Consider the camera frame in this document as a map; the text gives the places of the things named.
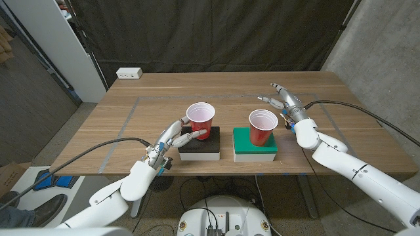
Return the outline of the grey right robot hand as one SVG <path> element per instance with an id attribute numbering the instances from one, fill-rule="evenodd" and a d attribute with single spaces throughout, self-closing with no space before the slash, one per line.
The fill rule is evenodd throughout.
<path id="1" fill-rule="evenodd" d="M 282 111 L 280 115 L 290 128 L 294 127 L 299 121 L 309 118 L 302 102 L 293 93 L 277 83 L 271 83 L 270 85 L 276 89 L 282 101 L 265 96 L 258 96 L 257 98 L 270 104 L 273 108 L 280 109 Z"/>

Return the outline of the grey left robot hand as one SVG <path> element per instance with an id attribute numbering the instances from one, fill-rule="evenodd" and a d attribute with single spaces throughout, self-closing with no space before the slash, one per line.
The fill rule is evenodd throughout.
<path id="1" fill-rule="evenodd" d="M 146 155 L 142 158 L 141 167 L 145 169 L 147 175 L 160 176 L 165 170 L 172 167 L 172 158 L 166 157 L 166 152 L 171 148 L 180 148 L 186 145 L 193 138 L 202 134 L 209 134 L 204 128 L 198 131 L 183 134 L 177 138 L 182 127 L 190 122 L 187 116 L 171 123 L 157 138 L 155 144 L 146 148 Z"/>

